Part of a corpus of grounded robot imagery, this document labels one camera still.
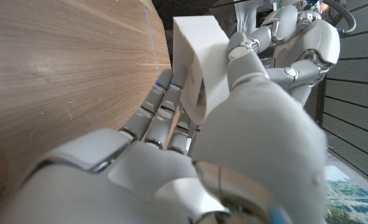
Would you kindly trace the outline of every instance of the wooden panel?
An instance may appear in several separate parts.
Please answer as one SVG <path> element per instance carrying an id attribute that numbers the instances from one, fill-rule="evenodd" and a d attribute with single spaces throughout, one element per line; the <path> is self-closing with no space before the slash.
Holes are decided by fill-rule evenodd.
<path id="1" fill-rule="evenodd" d="M 368 59 L 339 61 L 329 71 L 328 78 L 368 82 Z"/>
<path id="2" fill-rule="evenodd" d="M 328 114 L 323 115 L 322 127 L 368 153 L 368 132 Z"/>
<path id="3" fill-rule="evenodd" d="M 162 20 L 160 20 L 158 14 L 149 10 L 147 10 L 147 18 L 149 20 L 153 43 L 155 46 L 158 46 L 155 48 L 155 54 L 159 67 L 159 72 L 162 72 L 165 69 L 171 69 L 170 59 L 169 57 L 167 57 L 168 50 Z"/>
<path id="4" fill-rule="evenodd" d="M 325 98 L 324 112 L 368 130 L 368 109 Z"/>
<path id="5" fill-rule="evenodd" d="M 326 133 L 326 135 L 328 136 L 328 142 L 332 151 L 368 175 L 368 154 L 330 133 Z"/>
<path id="6" fill-rule="evenodd" d="M 150 24 L 161 27 L 158 19 Z M 152 31 L 155 51 L 168 63 L 159 32 Z M 4 198 L 47 151 L 99 128 L 119 128 L 157 76 L 137 0 L 0 0 Z"/>
<path id="7" fill-rule="evenodd" d="M 325 95 L 368 107 L 368 85 L 365 84 L 328 80 Z"/>

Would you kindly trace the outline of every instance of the person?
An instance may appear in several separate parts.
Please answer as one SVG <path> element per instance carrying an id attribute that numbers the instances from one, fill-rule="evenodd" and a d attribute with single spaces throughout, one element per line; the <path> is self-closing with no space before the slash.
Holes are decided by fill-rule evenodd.
<path id="1" fill-rule="evenodd" d="M 342 5 L 343 7 L 347 6 L 346 0 L 335 0 L 335 1 L 340 5 Z M 336 26 L 342 18 L 342 16 L 337 10 L 333 9 L 332 7 L 328 6 L 325 3 L 321 4 L 321 11 L 322 11 L 322 19 L 325 20 L 326 22 L 329 22 L 332 26 Z"/>

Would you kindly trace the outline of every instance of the tree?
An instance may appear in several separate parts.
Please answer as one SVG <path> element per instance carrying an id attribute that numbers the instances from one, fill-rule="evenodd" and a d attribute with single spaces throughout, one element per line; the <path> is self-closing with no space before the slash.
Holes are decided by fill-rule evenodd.
<path id="1" fill-rule="evenodd" d="M 347 211 L 337 208 L 327 208 L 325 220 L 328 224 L 361 224 L 350 219 L 350 214 Z"/>

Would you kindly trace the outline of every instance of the perforated panel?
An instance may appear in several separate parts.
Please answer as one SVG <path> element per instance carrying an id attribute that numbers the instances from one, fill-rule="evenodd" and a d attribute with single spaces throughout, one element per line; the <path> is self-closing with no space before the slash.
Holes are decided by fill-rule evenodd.
<path id="1" fill-rule="evenodd" d="M 368 85 L 340 81 L 326 81 L 326 96 L 368 106 Z"/>
<path id="2" fill-rule="evenodd" d="M 368 109 L 325 98 L 324 112 L 368 130 Z"/>
<path id="3" fill-rule="evenodd" d="M 340 40 L 340 58 L 368 57 L 368 34 Z"/>
<path id="4" fill-rule="evenodd" d="M 368 60 L 344 60 L 332 68 L 328 78 L 368 82 Z"/>
<path id="5" fill-rule="evenodd" d="M 351 34 L 368 31 L 368 6 L 352 13 L 357 21 L 356 29 Z M 348 25 L 345 19 L 342 19 L 337 28 L 347 29 Z"/>
<path id="6" fill-rule="evenodd" d="M 368 4 L 368 0 L 347 0 L 347 9 L 353 10 Z"/>
<path id="7" fill-rule="evenodd" d="M 354 146 L 344 142 L 336 136 L 326 133 L 328 137 L 329 145 L 332 147 L 332 151 L 339 154 L 345 160 L 349 161 L 352 165 L 358 167 L 368 175 L 368 154 L 358 150 Z"/>
<path id="8" fill-rule="evenodd" d="M 327 114 L 323 115 L 323 127 L 347 142 L 368 152 L 368 132 L 347 124 Z"/>

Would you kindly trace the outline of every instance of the metal joint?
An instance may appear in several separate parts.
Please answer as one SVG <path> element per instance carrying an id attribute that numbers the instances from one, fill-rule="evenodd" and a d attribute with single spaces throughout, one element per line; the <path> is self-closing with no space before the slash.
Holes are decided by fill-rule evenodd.
<path id="1" fill-rule="evenodd" d="M 167 108 L 159 108 L 157 114 L 163 118 L 172 119 L 174 117 L 174 111 Z"/>
<path id="2" fill-rule="evenodd" d="M 151 119 L 151 118 L 153 117 L 153 115 L 154 115 L 152 112 L 150 112 L 149 110 L 147 110 L 147 109 L 145 109 L 145 108 L 143 108 L 143 107 L 140 107 L 140 108 L 136 111 L 136 113 L 137 113 L 139 116 L 144 116 L 144 117 L 149 118 L 149 119 Z"/>
<path id="3" fill-rule="evenodd" d="M 165 92 L 166 92 L 165 88 L 160 86 L 160 85 L 154 84 L 154 86 L 152 88 L 155 90 L 155 92 L 157 92 L 159 94 L 165 94 Z"/>
<path id="4" fill-rule="evenodd" d="M 145 139 L 144 140 L 145 143 L 151 143 L 156 145 L 159 149 L 163 149 L 162 143 L 159 140 L 155 140 L 155 139 Z"/>
<path id="5" fill-rule="evenodd" d="M 277 44 L 277 43 L 279 43 L 280 41 L 283 40 L 283 38 L 281 38 L 277 35 L 278 27 L 279 27 L 279 21 L 276 20 L 275 22 L 272 23 L 272 28 L 271 28 L 271 41 L 272 41 L 273 45 L 275 45 L 275 44 Z"/>
<path id="6" fill-rule="evenodd" d="M 183 88 L 171 83 L 169 86 L 169 89 L 173 90 L 173 91 L 177 91 L 177 92 L 181 92 L 183 90 Z"/>

